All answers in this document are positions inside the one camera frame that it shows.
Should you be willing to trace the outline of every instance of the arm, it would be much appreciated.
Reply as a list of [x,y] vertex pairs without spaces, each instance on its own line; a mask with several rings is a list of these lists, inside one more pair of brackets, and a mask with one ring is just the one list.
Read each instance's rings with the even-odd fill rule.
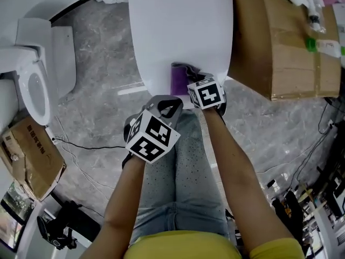
[[109,200],[104,224],[81,259],[120,259],[128,249],[139,207],[145,162],[133,156]]
[[225,195],[246,249],[266,242],[293,238],[266,201],[254,168],[231,136],[218,113],[204,110]]

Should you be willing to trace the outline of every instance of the light blue jeans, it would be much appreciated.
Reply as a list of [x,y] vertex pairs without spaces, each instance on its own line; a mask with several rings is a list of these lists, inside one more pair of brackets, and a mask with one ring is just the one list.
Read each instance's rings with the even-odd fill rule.
[[205,231],[229,237],[225,208],[206,158],[200,123],[183,111],[175,147],[146,164],[138,214],[130,241],[172,230]]

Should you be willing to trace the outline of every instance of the cardboard box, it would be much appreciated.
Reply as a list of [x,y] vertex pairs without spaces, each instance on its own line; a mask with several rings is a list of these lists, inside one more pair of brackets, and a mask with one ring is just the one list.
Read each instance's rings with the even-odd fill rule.
[[9,171],[13,177],[29,197],[40,201],[45,199],[66,168],[45,128],[27,117],[5,132],[3,140],[0,155],[11,161]]
[[229,76],[270,100],[338,97],[340,59],[309,53],[307,37],[339,41],[331,6],[327,33],[312,31],[307,9],[289,0],[234,0]]

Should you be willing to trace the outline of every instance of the white toilet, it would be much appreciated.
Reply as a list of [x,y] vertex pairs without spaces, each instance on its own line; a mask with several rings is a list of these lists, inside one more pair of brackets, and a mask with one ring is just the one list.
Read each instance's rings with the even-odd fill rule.
[[47,20],[19,19],[15,44],[0,46],[0,73],[8,72],[13,74],[18,110],[23,104],[37,123],[50,123],[59,98],[75,86],[72,27],[51,28]]
[[[184,62],[224,84],[231,58],[232,0],[129,0],[140,76],[154,96],[170,94],[170,65]],[[180,97],[184,108],[193,105]]]

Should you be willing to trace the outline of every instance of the marble floor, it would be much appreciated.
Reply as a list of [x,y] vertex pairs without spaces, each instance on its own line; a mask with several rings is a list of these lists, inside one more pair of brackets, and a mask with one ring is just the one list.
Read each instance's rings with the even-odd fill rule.
[[[73,27],[77,84],[60,101],[58,119],[51,125],[55,135],[59,137],[65,131],[70,142],[86,147],[124,145],[125,119],[137,113],[150,98],[136,66],[128,4],[89,1],[53,24],[58,25]],[[251,159],[267,198],[283,193],[290,184],[296,186],[297,175],[292,176],[302,163],[307,164],[298,179],[310,185],[318,176],[316,167],[324,166],[336,133],[332,130],[308,156],[322,137],[318,123],[326,102],[304,99],[273,103],[234,80],[227,80],[224,88],[228,97],[224,120]],[[321,130],[327,127],[336,111],[330,106],[326,108]],[[205,121],[200,112],[196,112],[200,116],[210,166],[225,201]],[[72,157],[60,144],[58,147],[66,160],[67,170],[56,193],[63,199],[84,205],[83,210],[101,223],[121,174],[126,150],[87,151],[70,146],[75,155]],[[272,179],[277,183],[267,189]]]

